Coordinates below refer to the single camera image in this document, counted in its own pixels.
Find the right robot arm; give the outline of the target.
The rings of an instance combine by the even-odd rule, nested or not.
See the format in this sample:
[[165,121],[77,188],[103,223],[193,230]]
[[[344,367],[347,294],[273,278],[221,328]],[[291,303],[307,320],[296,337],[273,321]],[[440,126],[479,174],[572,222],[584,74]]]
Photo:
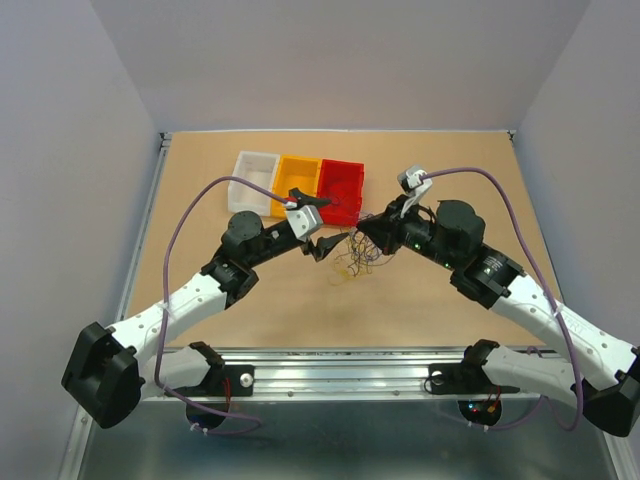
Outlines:
[[485,222],[467,203],[446,200],[437,210],[402,209],[399,196],[357,228],[383,254],[401,247],[450,271],[465,298],[528,330],[557,353],[540,358],[496,341],[479,340],[459,364],[439,364],[434,394],[480,394],[492,387],[527,391],[581,409],[602,431],[628,436],[639,418],[639,350],[550,303],[522,266],[483,241]]

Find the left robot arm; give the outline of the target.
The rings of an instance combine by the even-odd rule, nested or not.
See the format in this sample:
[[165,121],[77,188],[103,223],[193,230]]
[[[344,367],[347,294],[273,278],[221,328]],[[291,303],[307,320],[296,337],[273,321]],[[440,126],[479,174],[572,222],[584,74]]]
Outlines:
[[81,330],[62,387],[102,428],[117,425],[154,396],[179,399],[218,422],[233,417],[228,409],[198,404],[184,393],[210,394],[219,387],[228,393],[221,356],[203,342],[174,353],[165,353],[165,345],[244,298],[258,282],[256,266],[294,249],[324,260],[345,238],[311,238],[323,225],[321,208],[330,203],[293,188],[284,220],[270,227],[253,211],[234,214],[212,259],[182,287],[165,290],[161,301],[126,320],[108,327],[94,322]]

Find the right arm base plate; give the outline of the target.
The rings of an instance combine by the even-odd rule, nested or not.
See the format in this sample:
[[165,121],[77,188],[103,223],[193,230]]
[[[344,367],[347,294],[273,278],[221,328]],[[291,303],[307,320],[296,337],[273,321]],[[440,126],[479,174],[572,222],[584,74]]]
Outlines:
[[433,395],[480,395],[497,390],[507,394],[520,392],[517,387],[493,383],[480,367],[462,362],[430,364],[423,388]]

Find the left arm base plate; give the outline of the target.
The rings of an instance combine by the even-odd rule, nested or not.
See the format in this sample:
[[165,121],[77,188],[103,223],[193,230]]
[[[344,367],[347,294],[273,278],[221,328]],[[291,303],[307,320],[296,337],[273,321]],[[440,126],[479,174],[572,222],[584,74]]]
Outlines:
[[255,367],[251,364],[225,365],[210,367],[198,382],[188,380],[171,388],[186,397],[251,397],[254,379]]

